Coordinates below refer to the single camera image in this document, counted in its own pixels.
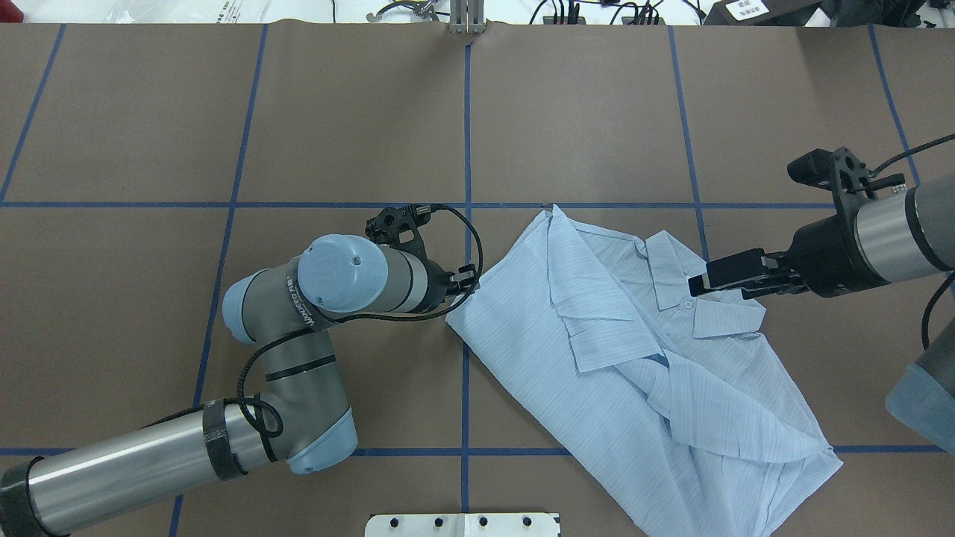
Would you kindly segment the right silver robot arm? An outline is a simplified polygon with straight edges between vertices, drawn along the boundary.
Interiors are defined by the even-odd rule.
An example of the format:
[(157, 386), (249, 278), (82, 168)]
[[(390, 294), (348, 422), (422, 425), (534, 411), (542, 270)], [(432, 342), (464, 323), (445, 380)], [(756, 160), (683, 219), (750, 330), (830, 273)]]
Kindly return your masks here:
[(833, 216), (798, 228), (787, 251), (761, 248), (707, 262), (689, 279), (693, 296), (740, 290), (745, 298), (812, 292), (839, 297), (945, 273), (920, 322), (922, 354), (886, 398), (897, 421), (945, 452), (954, 445), (953, 324), (929, 334), (935, 306), (953, 284), (953, 179), (887, 198), (836, 193)]

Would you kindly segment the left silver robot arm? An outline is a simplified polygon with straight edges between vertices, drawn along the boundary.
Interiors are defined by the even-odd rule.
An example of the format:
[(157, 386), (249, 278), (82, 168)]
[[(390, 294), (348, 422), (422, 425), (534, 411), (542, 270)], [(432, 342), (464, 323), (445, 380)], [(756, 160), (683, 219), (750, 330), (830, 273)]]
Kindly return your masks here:
[(330, 234), (239, 280), (222, 299), (225, 326), (251, 350), (234, 395), (10, 467), (2, 534), (68, 536), (273, 462), (294, 474), (337, 465), (358, 440), (331, 330), (444, 316), (445, 301), (459, 306), (477, 289), (482, 265), (445, 271), (417, 240)]

